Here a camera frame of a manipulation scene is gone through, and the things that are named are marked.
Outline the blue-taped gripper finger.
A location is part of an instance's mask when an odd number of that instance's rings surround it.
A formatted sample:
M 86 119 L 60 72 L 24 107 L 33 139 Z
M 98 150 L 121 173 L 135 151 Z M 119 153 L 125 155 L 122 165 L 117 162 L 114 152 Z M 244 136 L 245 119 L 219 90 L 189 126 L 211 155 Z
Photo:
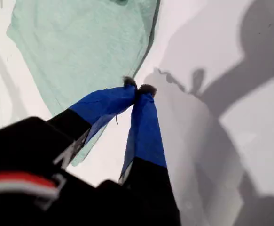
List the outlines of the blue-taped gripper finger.
M 87 144 L 114 117 L 135 101 L 137 85 L 133 78 L 124 77 L 123 85 L 94 91 L 47 121 L 48 138 L 77 141 Z
M 154 102 L 156 88 L 137 90 L 131 114 L 125 160 L 119 179 L 125 211 L 134 225 L 179 226 Z

